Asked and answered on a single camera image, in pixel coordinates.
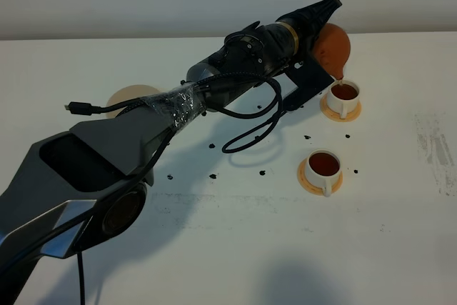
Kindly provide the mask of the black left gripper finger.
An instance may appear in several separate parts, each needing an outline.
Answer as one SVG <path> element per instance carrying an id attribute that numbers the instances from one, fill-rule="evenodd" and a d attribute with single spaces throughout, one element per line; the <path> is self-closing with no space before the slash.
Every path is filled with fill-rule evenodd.
<path id="1" fill-rule="evenodd" d="M 341 6 L 340 0 L 322 0 L 284 14 L 276 21 L 288 24 L 300 40 L 315 38 Z"/>

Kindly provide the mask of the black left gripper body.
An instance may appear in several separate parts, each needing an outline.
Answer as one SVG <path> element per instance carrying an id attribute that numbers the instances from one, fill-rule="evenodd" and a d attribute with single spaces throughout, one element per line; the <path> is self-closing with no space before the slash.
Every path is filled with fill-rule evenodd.
<path id="1" fill-rule="evenodd" d="M 266 57 L 271 61 L 301 58 L 313 50 L 320 31 L 319 24 L 296 21 L 266 25 Z"/>

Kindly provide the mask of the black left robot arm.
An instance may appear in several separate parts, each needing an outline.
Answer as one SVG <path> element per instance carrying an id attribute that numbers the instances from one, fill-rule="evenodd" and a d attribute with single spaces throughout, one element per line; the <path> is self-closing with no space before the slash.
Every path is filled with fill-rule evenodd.
<path id="1" fill-rule="evenodd" d="M 97 115 L 31 146 L 1 195 L 1 302 L 13 304 L 43 256 L 80 256 L 127 230 L 141 213 L 153 169 L 172 138 L 215 111 L 265 139 L 280 118 L 327 88 L 331 75 L 313 48 L 340 0 L 322 0 L 229 34 L 171 91 L 111 106 L 72 101 Z"/>

